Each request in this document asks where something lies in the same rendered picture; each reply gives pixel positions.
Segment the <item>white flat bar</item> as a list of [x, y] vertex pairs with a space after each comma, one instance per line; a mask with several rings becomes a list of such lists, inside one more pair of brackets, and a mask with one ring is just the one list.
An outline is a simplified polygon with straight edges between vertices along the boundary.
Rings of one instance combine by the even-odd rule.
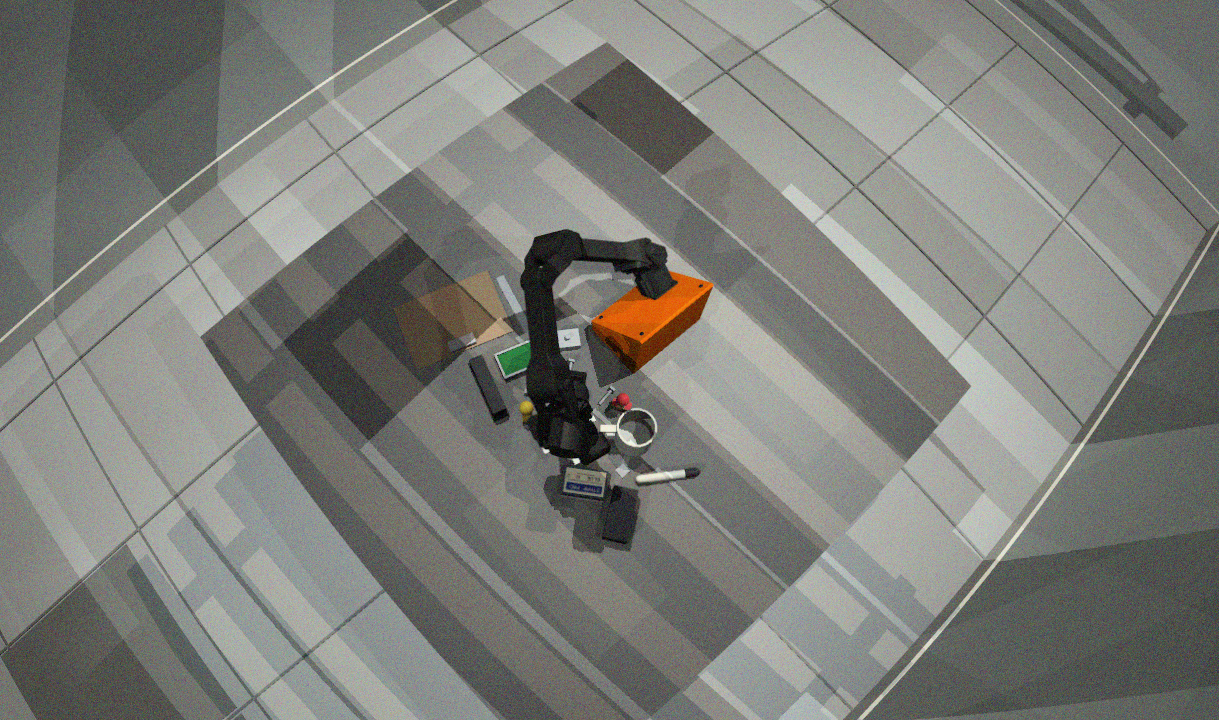
[[517, 318], [519, 320], [519, 324], [523, 328], [523, 331], [525, 331], [525, 334], [527, 334], [528, 333], [528, 325], [527, 325], [528, 318], [525, 316], [525, 311], [522, 309], [522, 307], [518, 305], [518, 301], [517, 301], [514, 294], [512, 292], [512, 290], [510, 290], [510, 284], [507, 283], [507, 279], [505, 279], [503, 275], [500, 275], [496, 279], [499, 279], [499, 286], [501, 288], [501, 292], [503, 292], [503, 296], [507, 297], [510, 307], [512, 307], [512, 309], [514, 311], [514, 313], [516, 313], [516, 316], [517, 316]]

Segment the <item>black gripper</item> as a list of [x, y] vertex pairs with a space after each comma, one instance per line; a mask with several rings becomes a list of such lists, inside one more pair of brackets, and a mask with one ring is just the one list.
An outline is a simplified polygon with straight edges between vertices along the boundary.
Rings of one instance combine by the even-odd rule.
[[603, 432], [597, 432], [597, 428], [594, 425], [591, 413], [594, 413], [592, 407], [589, 404], [589, 411], [585, 415], [581, 415], [580, 420], [585, 422], [585, 430], [583, 430], [583, 445], [580, 461], [583, 465], [589, 465], [590, 462], [597, 461], [597, 457], [603, 457], [603, 454], [610, 454], [610, 445], [603, 436]]

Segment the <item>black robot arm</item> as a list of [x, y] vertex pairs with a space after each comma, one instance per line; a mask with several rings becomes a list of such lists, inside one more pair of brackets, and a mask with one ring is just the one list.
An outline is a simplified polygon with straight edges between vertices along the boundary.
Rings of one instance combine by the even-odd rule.
[[[519, 278], [525, 290], [530, 363], [527, 365], [527, 395], [538, 414], [530, 415], [533, 439], [557, 457], [581, 456], [581, 415], [589, 411], [586, 372], [573, 372], [560, 355], [557, 316], [551, 284], [572, 261], [612, 263], [614, 273], [635, 274], [638, 290], [649, 298], [677, 288], [667, 269], [667, 249], [647, 238], [627, 242], [588, 240], [577, 231], [553, 231], [533, 238]], [[540, 268], [542, 266], [542, 268]], [[545, 406], [551, 404], [551, 406]], [[553, 406], [557, 404], [557, 406]]]

